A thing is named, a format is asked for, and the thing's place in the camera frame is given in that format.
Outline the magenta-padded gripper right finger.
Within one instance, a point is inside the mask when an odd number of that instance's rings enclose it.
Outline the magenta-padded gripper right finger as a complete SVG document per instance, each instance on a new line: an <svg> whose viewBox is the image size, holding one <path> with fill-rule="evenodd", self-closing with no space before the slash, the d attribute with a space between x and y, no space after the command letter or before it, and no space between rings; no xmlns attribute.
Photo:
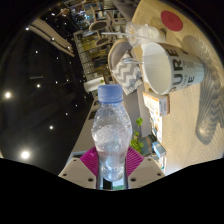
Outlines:
<svg viewBox="0 0 224 224"><path fill-rule="evenodd" d="M144 157L133 148L128 149L125 172L129 189L143 187L164 177L164 173L152 157Z"/></svg>

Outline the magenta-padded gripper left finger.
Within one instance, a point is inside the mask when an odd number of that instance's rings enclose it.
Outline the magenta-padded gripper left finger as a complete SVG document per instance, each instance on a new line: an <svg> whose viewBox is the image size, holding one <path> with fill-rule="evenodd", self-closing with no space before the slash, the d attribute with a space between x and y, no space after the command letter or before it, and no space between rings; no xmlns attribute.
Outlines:
<svg viewBox="0 0 224 224"><path fill-rule="evenodd" d="M95 147L86 151L80 158L72 157L59 177L78 186L95 189L99 174L99 160Z"/></svg>

